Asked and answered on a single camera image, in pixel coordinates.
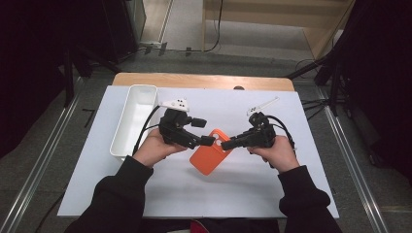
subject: white table surface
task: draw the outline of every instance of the white table surface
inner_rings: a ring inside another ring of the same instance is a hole
[[[58,216],[79,216],[91,201],[95,185],[114,175],[121,162],[109,152],[128,86],[108,86],[85,146],[76,165]],[[195,135],[208,135],[220,128],[234,136],[248,130],[249,108],[278,96],[279,101],[262,112],[279,118],[289,129],[297,147],[296,156],[307,165],[315,185],[325,191],[334,217],[339,217],[326,180],[298,94],[289,91],[159,88],[158,101],[186,97],[189,116],[208,120],[205,128],[185,126]],[[158,115],[163,116],[164,109]],[[285,135],[278,128],[277,134]],[[167,157],[154,166],[146,185],[145,217],[285,217],[279,211],[284,196],[277,172],[257,155],[235,149],[209,176],[203,176],[190,163],[195,152],[186,150]]]

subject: person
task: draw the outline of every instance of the person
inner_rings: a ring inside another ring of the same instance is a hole
[[[341,232],[327,209],[330,203],[328,195],[315,187],[307,167],[298,163],[288,138],[276,136],[274,140],[276,143],[272,148],[247,150],[261,156],[279,171],[278,177],[285,192],[279,208],[288,217],[285,232]],[[164,225],[161,220],[142,220],[145,185],[154,173],[154,165],[183,150],[186,148],[177,144],[165,144],[158,129],[152,130],[114,176],[106,177],[96,185],[89,207],[65,232],[172,232],[182,228],[210,233],[279,232],[279,229],[270,229],[273,225],[277,227],[277,222],[259,225],[256,221],[242,218],[204,218],[177,221],[179,223],[165,220]]]

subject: person's left hand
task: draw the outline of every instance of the person's left hand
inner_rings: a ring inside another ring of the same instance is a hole
[[[143,165],[152,168],[157,162],[172,153],[187,150],[178,144],[165,144],[158,128],[152,130],[142,146],[133,154],[133,158]]]

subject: cable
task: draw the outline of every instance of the cable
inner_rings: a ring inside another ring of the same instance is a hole
[[[46,212],[46,214],[43,216],[42,220],[40,221],[39,226],[37,226],[35,233],[40,233],[46,219],[49,217],[49,215],[52,212],[52,210],[54,209],[54,207],[57,206],[58,202],[60,202],[63,199],[65,193],[66,193],[66,191],[63,191],[63,193],[61,193],[61,195],[57,198],[57,200],[55,200],[55,202],[51,205],[49,210]]]
[[[307,118],[307,120],[311,119],[312,117],[316,116],[318,113],[320,113],[324,108],[326,107],[326,105],[323,105],[318,111],[316,111],[314,114],[312,114],[311,116],[309,116]]]
[[[155,127],[158,127],[158,124],[155,124],[155,125],[149,126],[149,127],[145,128],[144,130],[146,131],[146,130],[148,130],[148,129],[155,128]]]
[[[222,21],[222,11],[223,11],[223,0],[221,0],[221,7],[219,9],[219,19],[218,19],[218,39],[216,43],[212,46],[211,49],[208,50],[166,50],[166,51],[178,51],[178,52],[209,52],[216,48],[216,46],[220,43],[221,40],[221,21]],[[152,48],[152,50],[164,50],[158,48]]]
[[[146,129],[148,129],[148,128],[146,128],[146,126],[148,125],[149,121],[151,120],[154,113],[158,110],[158,108],[160,108],[160,106],[158,106],[158,105],[156,107],[154,107],[152,109],[152,112],[149,114],[148,118],[146,119],[146,122],[143,125],[142,130],[140,131],[140,135],[139,135],[139,138],[137,139],[136,145],[134,146],[133,154],[139,149],[139,145],[140,145],[140,141],[142,140],[143,133],[146,131]]]
[[[298,62],[296,63],[296,65],[294,66],[294,71],[295,71],[295,72],[297,71],[297,66],[298,66],[300,63],[302,63],[303,61],[308,61],[308,60],[313,61],[313,64],[319,66],[319,65],[315,62],[316,60],[314,60],[314,59],[303,59],[303,60],[300,60],[300,61],[298,61]],[[299,76],[300,76],[302,79],[308,79],[308,77],[303,77],[302,75],[299,75]]]
[[[278,118],[276,118],[274,116],[265,116],[265,117],[276,120],[283,127],[283,130],[285,131],[286,135],[288,136],[289,142],[290,142],[292,148],[294,149],[294,141],[293,141],[292,135],[289,133],[289,130],[286,127],[286,125],[281,120],[279,120]]]

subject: white plastic tray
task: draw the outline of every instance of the white plastic tray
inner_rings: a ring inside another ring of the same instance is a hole
[[[126,156],[132,155],[143,125],[155,105],[157,105],[157,87],[154,85],[136,84],[128,89],[118,129],[110,146],[112,156],[124,160]],[[151,120],[148,126],[154,124],[154,120]],[[141,143],[145,141],[147,135],[146,131]]]

